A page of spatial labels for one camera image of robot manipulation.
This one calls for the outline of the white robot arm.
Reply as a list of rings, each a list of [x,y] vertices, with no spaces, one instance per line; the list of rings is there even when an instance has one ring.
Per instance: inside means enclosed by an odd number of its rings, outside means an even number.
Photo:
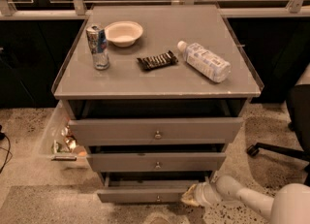
[[[270,224],[310,224],[310,187],[304,184],[285,185],[269,197],[231,176],[219,176],[214,182],[193,184],[181,196],[182,203],[205,208],[230,200],[239,201]]]

